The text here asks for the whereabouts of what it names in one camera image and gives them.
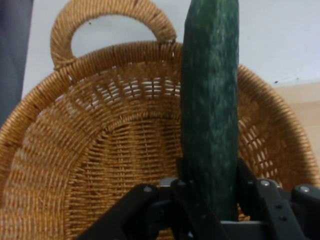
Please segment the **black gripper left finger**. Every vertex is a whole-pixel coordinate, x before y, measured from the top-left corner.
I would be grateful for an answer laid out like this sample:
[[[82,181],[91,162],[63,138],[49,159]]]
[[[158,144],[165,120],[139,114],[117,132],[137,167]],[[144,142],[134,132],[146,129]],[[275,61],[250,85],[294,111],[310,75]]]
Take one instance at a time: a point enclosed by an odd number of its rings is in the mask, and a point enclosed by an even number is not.
[[[168,186],[138,184],[105,212],[79,240],[155,240],[170,229],[175,240],[221,240],[220,221],[200,199],[190,163],[176,161]]]

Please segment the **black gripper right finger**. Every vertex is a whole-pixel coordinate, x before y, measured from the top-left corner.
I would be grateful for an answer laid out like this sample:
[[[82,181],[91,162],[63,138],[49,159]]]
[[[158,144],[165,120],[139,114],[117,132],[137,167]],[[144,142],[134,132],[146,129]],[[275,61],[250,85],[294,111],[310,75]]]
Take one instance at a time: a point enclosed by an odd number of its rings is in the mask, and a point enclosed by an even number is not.
[[[236,197],[242,212],[265,223],[272,240],[320,238],[320,189],[298,184],[291,191],[268,178],[257,178],[243,159],[237,161]]]

